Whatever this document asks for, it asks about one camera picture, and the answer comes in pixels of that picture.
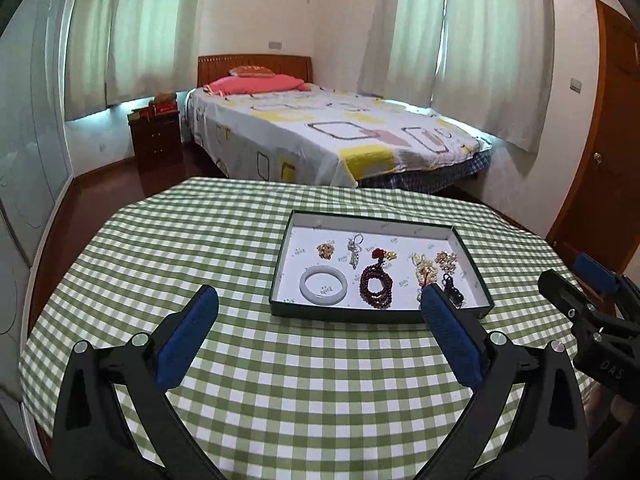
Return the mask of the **red knot gold pig charm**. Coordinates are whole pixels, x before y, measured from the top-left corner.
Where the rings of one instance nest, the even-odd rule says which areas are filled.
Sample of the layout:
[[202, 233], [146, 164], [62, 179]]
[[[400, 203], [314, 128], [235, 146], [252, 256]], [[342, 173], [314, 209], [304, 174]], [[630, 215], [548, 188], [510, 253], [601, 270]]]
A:
[[393, 261], [397, 258], [397, 254], [382, 248], [374, 248], [371, 252], [371, 257], [380, 261]]

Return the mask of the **silver rhinestone brooch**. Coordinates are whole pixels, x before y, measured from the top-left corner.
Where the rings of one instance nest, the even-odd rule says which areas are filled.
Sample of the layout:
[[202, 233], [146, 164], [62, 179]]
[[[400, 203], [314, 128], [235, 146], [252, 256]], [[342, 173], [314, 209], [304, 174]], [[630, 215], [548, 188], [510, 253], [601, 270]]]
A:
[[362, 242], [363, 242], [363, 235], [361, 233], [354, 234], [347, 241], [347, 250], [349, 252], [349, 265], [354, 270], [358, 268]]

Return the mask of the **dark green jewelry tray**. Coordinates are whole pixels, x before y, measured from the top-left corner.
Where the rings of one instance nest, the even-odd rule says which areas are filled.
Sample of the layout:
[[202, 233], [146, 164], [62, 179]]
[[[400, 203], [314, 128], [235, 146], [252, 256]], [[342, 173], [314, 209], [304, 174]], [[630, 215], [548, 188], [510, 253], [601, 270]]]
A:
[[[357, 233], [363, 235], [363, 242], [354, 270], [349, 265], [347, 241]], [[318, 256], [317, 246], [326, 242], [335, 247], [331, 260]], [[396, 252], [397, 258], [375, 260], [371, 257], [374, 248]], [[461, 310], [484, 318], [495, 301], [468, 243], [454, 226], [294, 210], [288, 217], [273, 273], [271, 312], [284, 318], [326, 322], [419, 323], [423, 289], [437, 285], [444, 291], [445, 273], [434, 261], [439, 252], [458, 255], [452, 275], [465, 298]], [[345, 274], [348, 292], [339, 304], [321, 307], [303, 298], [298, 283], [311, 266], [334, 266]]]

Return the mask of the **wooden door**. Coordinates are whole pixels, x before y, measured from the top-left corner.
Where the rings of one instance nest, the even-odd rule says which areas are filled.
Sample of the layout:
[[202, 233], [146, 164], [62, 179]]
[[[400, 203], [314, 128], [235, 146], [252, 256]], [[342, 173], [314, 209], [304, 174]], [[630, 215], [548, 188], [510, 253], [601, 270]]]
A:
[[639, 31], [601, 0], [596, 11], [599, 69], [591, 124], [547, 240], [568, 266], [585, 254], [622, 273], [639, 248]]

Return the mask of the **black bead charm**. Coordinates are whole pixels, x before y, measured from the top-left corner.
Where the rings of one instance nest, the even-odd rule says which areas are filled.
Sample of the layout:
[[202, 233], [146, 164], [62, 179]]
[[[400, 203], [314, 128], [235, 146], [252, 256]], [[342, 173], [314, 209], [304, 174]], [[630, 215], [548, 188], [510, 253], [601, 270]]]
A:
[[461, 309], [464, 304], [464, 296], [454, 284], [454, 276], [446, 272], [442, 277], [442, 286], [444, 286], [445, 296], [456, 309]]

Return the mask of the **rose gold flower brooch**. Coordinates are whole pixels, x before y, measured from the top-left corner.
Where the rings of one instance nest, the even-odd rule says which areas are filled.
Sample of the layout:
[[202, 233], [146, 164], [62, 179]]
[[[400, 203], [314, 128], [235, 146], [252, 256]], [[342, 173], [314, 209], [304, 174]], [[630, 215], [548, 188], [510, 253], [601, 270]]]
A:
[[458, 266], [458, 255], [454, 252], [439, 252], [434, 261], [442, 273], [454, 274]]

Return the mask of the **pale jade bangle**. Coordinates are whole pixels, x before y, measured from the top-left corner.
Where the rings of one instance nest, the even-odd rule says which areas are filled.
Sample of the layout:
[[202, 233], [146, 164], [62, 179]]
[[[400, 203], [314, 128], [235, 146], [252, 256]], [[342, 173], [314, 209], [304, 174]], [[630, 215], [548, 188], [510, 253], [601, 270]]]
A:
[[303, 298], [315, 306], [339, 304], [347, 295], [345, 274], [334, 266], [311, 266], [299, 279]]

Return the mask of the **small gold brooch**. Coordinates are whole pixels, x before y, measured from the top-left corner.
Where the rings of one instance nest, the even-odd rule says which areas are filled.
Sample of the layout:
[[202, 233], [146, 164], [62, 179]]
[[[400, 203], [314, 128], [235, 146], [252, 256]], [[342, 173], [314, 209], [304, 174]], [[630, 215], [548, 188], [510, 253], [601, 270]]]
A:
[[335, 247], [333, 243], [326, 242], [318, 245], [317, 250], [318, 250], [318, 256], [321, 259], [331, 260], [335, 252]]

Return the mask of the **dark wooden nightstand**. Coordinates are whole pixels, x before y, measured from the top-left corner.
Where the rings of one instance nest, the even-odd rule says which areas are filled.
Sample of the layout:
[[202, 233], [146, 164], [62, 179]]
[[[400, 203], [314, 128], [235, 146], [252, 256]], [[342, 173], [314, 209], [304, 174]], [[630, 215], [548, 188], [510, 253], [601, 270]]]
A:
[[141, 172], [182, 161], [178, 110], [155, 114], [152, 107], [138, 108], [127, 119], [134, 158]]

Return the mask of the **right window curtain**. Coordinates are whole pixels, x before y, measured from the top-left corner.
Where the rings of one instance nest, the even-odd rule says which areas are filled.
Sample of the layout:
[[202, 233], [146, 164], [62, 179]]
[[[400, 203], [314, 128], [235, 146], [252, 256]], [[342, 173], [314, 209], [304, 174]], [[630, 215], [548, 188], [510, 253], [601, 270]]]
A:
[[358, 89], [535, 153], [553, 55], [553, 0], [375, 0]]

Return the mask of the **window curtain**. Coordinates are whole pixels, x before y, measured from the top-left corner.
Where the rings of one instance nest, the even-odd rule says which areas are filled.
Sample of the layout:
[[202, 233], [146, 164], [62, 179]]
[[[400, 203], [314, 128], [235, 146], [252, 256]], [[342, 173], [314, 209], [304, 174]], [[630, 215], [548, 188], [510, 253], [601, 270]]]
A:
[[65, 69], [70, 122], [191, 88], [198, 0], [75, 0]]
[[358, 89], [535, 153], [553, 55], [553, 0], [375, 0]]

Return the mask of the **red box on nightstand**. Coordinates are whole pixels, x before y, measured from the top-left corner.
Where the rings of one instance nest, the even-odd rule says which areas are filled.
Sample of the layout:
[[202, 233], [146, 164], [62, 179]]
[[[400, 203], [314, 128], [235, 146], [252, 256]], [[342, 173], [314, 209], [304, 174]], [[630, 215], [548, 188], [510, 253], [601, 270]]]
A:
[[151, 114], [154, 116], [176, 112], [178, 107], [176, 92], [159, 93], [149, 102]]

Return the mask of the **bed with patterned sheet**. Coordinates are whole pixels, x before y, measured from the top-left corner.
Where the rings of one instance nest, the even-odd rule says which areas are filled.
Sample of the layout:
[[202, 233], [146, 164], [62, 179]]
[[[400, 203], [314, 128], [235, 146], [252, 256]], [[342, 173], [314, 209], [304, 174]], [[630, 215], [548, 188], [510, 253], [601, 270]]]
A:
[[490, 145], [439, 114], [312, 86], [186, 97], [193, 140], [228, 178], [433, 194], [489, 166]]

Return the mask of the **pink pillow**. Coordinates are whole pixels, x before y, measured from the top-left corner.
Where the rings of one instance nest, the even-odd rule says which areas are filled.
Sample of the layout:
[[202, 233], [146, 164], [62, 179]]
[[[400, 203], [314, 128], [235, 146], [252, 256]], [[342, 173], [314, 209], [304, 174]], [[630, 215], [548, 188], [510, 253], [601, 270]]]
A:
[[204, 89], [215, 96], [242, 96], [285, 91], [309, 91], [310, 85], [303, 79], [277, 74], [272, 77], [227, 76], [206, 84]]

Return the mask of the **orange patterned pillow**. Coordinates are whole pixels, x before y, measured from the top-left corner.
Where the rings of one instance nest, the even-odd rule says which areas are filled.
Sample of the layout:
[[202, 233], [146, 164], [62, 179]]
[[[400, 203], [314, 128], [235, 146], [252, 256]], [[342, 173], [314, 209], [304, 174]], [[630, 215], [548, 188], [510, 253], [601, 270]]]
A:
[[229, 75], [239, 78], [271, 78], [276, 76], [276, 73], [264, 66], [241, 65], [229, 70]]

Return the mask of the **left window curtain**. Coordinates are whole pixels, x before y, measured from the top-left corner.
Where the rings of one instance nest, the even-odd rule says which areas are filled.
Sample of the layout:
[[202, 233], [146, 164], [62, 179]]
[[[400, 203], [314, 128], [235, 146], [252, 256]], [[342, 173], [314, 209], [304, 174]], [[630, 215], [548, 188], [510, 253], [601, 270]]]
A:
[[65, 69], [70, 122], [191, 88], [198, 0], [75, 0]]

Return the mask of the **glass wardrobe door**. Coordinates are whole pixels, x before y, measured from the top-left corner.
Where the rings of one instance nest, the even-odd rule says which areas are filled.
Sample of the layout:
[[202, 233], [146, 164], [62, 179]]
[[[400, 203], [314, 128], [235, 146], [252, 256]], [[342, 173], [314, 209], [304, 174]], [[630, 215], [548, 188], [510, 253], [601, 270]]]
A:
[[1, 36], [1, 391], [14, 400], [29, 274], [70, 176], [58, 109], [63, 6], [23, 0]]

